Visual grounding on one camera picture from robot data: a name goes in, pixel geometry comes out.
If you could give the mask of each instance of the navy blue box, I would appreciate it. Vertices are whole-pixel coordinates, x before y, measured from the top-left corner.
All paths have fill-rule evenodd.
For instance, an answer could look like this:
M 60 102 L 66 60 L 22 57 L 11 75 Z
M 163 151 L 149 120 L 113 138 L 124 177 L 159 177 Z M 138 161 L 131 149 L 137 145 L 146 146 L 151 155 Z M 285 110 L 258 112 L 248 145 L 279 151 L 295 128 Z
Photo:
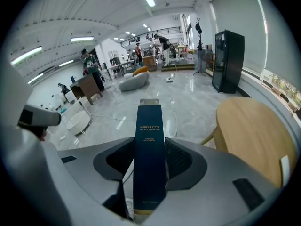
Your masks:
M 146 105 L 141 101 L 135 137 L 134 213 L 151 214 L 166 195 L 163 121 L 158 100 L 149 99 Z

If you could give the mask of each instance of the wooden round table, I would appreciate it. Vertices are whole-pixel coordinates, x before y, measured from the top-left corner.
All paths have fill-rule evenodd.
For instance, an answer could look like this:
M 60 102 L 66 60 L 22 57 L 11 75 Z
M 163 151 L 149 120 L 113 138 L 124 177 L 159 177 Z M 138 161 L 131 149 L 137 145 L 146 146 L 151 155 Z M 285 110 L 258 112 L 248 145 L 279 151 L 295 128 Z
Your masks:
M 216 112 L 214 138 L 218 150 L 236 155 L 277 187 L 282 186 L 281 158 L 288 156 L 290 175 L 297 163 L 293 140 L 279 117 L 253 98 L 233 97 Z

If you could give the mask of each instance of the handrail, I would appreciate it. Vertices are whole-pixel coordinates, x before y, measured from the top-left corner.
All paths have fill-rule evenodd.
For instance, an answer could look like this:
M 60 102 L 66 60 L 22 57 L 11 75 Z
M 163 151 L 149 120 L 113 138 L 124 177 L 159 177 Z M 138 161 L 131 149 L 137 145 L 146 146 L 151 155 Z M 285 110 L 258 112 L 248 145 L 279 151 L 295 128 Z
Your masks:
M 160 35 L 160 36 L 166 36 L 166 35 L 170 35 L 170 34 L 178 34 L 178 33 L 181 33 L 181 28 L 178 26 L 178 27 L 170 27 L 170 28 L 164 28 L 164 29 L 158 29 L 158 30 L 154 30 L 154 31 L 149 31 L 149 32 L 145 32 L 145 33 L 142 33 L 142 34 L 139 34 L 139 35 L 136 35 L 134 37 L 131 37 L 123 42 L 120 43 L 120 45 L 122 47 L 124 46 L 129 46 L 131 45 L 132 43 L 137 43 L 137 42 L 140 42 L 141 41 L 141 37 L 143 36 L 149 36 L 150 38 L 152 37 L 152 34 L 157 34 L 157 35 Z

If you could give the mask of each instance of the black refrigerator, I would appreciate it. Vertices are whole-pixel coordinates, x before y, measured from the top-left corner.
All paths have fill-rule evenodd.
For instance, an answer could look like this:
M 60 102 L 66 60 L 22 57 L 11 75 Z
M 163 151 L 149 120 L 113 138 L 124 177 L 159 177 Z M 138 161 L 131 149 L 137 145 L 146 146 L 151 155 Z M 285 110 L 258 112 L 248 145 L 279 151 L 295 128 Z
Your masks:
M 220 93 L 234 94 L 243 68 L 245 37 L 225 30 L 215 35 L 213 87 Z

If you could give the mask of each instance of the orange cushion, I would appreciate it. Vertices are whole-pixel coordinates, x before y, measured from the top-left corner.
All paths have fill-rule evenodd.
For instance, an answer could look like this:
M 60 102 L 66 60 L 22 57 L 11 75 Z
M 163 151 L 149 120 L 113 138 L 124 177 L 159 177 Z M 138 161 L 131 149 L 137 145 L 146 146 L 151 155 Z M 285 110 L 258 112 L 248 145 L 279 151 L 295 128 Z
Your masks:
M 142 72 L 147 72 L 149 70 L 149 68 L 147 66 L 143 66 L 137 70 L 134 71 L 133 76 L 142 73 Z

